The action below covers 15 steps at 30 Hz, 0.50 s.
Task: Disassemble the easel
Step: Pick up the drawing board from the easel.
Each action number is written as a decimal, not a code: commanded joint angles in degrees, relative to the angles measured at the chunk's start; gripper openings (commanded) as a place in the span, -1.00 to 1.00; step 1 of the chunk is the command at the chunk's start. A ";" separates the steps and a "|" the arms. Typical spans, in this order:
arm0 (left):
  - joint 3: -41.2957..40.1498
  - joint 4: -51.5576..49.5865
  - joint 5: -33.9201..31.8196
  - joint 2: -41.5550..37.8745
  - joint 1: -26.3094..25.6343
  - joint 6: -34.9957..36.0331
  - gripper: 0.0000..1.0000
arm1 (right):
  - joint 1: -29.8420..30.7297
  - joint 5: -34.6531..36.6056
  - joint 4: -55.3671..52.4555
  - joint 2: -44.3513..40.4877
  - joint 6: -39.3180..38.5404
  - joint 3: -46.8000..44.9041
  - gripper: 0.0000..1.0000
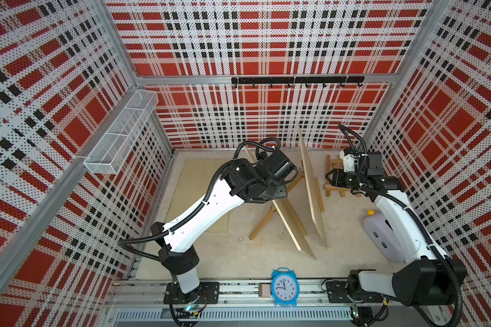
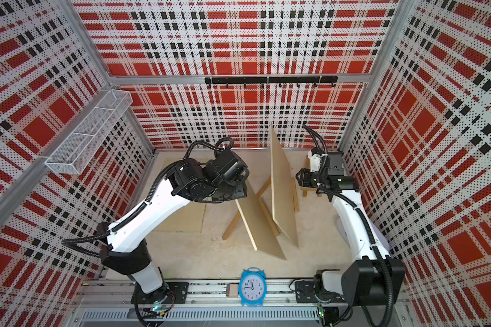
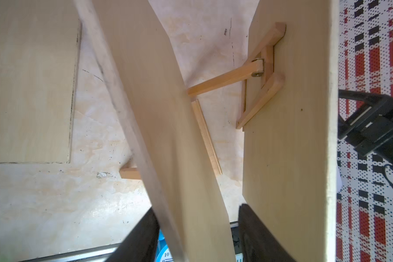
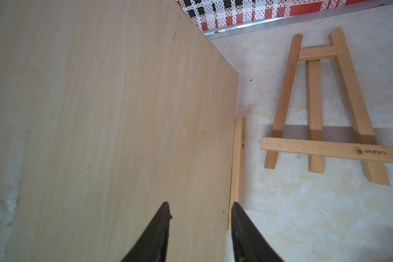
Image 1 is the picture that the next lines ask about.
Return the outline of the plywood board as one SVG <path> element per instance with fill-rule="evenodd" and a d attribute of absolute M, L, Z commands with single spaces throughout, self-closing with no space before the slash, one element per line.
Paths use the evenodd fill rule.
<path fill-rule="evenodd" d="M 301 158 L 304 170 L 304 177 L 306 180 L 306 191 L 308 194 L 308 201 L 310 204 L 310 212 L 312 221 L 315 225 L 317 232 L 321 238 L 322 244 L 325 248 L 328 248 L 327 236 L 325 233 L 325 226 L 322 217 L 322 210 L 320 208 L 319 198 L 321 197 L 319 190 L 317 189 L 318 183 L 312 167 L 312 162 L 309 156 L 309 152 L 306 147 L 301 128 L 298 128 L 298 136 L 300 142 Z"/>
<path fill-rule="evenodd" d="M 300 172 L 302 172 L 302 169 L 297 170 L 296 176 Z M 298 183 L 298 185 L 304 184 L 304 183 L 306 183 L 306 181 L 305 181 L 305 179 L 302 179 Z M 295 244 L 297 250 L 301 253 L 305 253 L 305 255 L 307 255 L 311 259 L 317 261 L 317 258 L 315 256 L 311 246 L 309 245 L 308 241 L 306 240 L 306 237 L 300 232 L 300 230 L 297 227 L 297 224 L 295 223 L 294 219 L 292 218 L 290 211 L 288 209 L 287 203 L 285 201 L 285 198 L 271 201 L 271 205 L 274 205 L 276 208 L 275 213 L 277 213 L 278 216 L 281 218 L 281 220 L 282 220 L 283 224 L 285 225 L 285 228 L 287 229 L 287 231 L 288 231 L 293 243 Z"/>
<path fill-rule="evenodd" d="M 186 159 L 165 222 L 172 221 L 202 198 L 214 173 L 225 162 L 227 159 Z"/>

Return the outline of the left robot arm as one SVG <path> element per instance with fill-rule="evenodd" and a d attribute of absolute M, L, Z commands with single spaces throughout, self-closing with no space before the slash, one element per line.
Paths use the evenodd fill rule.
<path fill-rule="evenodd" d="M 177 218 L 154 225 L 148 237 L 118 241 L 123 250 L 160 262 L 173 285 L 189 299 L 200 292 L 195 241 L 222 216 L 244 203 L 264 204 L 287 196 L 289 174 L 297 169 L 282 152 L 281 141 L 269 137 L 243 141 L 233 158 L 211 177 L 204 195 Z"/>

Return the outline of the wooden easel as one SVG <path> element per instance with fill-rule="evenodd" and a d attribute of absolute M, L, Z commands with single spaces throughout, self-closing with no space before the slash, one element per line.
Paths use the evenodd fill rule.
<path fill-rule="evenodd" d="M 315 176 L 314 169 L 309 160 L 302 159 L 302 171 L 306 181 L 306 191 L 312 215 L 321 215 L 325 212 L 323 196 L 319 187 L 318 178 Z"/>
<path fill-rule="evenodd" d="M 345 197 L 348 191 L 357 198 L 362 197 L 362 193 L 356 190 L 359 183 L 354 162 L 349 161 L 348 168 L 345 168 L 344 160 L 339 155 L 337 158 L 327 155 L 326 170 L 324 191 L 327 198 L 334 192 Z"/>
<path fill-rule="evenodd" d="M 295 180 L 289 183 L 289 186 L 286 189 L 287 192 L 290 192 L 292 189 L 294 189 L 302 179 L 304 179 L 304 173 L 300 172 L 296 176 Z M 297 224 L 298 229 L 300 230 L 300 232 L 304 236 L 307 236 L 308 232 L 305 229 L 303 223 L 301 222 L 298 214 L 295 212 L 294 208 L 291 206 L 291 204 L 289 203 L 289 200 L 287 198 L 285 198 L 285 201 L 287 203 L 287 206 L 288 206 L 288 209 L 290 211 L 292 218 L 294 219 L 295 223 Z M 257 235 L 260 233 L 260 231 L 267 225 L 267 223 L 270 221 L 270 219 L 274 216 L 275 212 L 276 212 L 275 206 L 271 205 L 267 214 L 263 217 L 262 220 L 260 220 L 260 222 L 256 225 L 254 230 L 252 230 L 252 232 L 250 233 L 249 239 L 251 241 L 253 241 L 257 237 Z"/>

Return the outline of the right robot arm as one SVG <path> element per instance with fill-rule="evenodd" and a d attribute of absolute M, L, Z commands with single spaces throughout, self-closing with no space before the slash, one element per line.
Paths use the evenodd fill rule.
<path fill-rule="evenodd" d="M 461 286 L 467 269 L 461 260 L 452 259 L 427 231 L 409 202 L 400 181 L 385 175 L 380 152 L 371 152 L 363 138 L 350 128 L 339 125 L 353 145 L 340 153 L 342 168 L 333 168 L 325 176 L 333 187 L 350 189 L 353 195 L 363 195 L 375 203 L 398 241 L 406 266 L 398 272 L 352 270 L 346 282 L 346 294 L 354 303 L 363 303 L 370 294 L 384 300 L 397 301 L 412 307 L 429 325 L 436 326 L 424 307 L 448 306 L 453 312 L 446 326 L 457 326 L 462 318 L 464 297 Z"/>

